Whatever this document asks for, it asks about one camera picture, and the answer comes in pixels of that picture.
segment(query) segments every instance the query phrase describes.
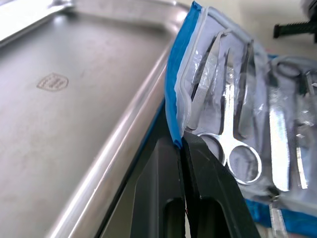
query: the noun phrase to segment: embossed logo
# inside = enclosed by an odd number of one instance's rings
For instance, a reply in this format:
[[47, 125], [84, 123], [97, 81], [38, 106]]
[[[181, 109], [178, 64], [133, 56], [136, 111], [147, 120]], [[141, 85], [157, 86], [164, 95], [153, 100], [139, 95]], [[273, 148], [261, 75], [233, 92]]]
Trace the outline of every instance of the embossed logo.
[[57, 73], [49, 74], [48, 76], [44, 77], [37, 85], [38, 88], [51, 92], [62, 90], [67, 86], [68, 78]]

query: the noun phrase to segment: stainless steel tray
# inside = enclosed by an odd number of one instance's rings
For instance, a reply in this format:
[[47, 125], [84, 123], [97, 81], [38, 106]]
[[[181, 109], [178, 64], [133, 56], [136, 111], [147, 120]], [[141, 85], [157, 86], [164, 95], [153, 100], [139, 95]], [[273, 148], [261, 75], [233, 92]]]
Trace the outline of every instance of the stainless steel tray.
[[0, 237], [93, 237], [162, 103], [188, 8], [44, 2], [0, 6]]

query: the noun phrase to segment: metal tray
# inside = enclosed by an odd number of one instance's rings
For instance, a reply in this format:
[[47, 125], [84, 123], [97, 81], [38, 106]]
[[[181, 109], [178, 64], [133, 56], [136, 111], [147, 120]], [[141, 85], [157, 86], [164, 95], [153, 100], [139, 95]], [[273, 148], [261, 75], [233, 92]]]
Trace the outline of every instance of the metal tray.
[[0, 6], [0, 237], [101, 229], [162, 103], [188, 11], [159, 1], [47, 6]]

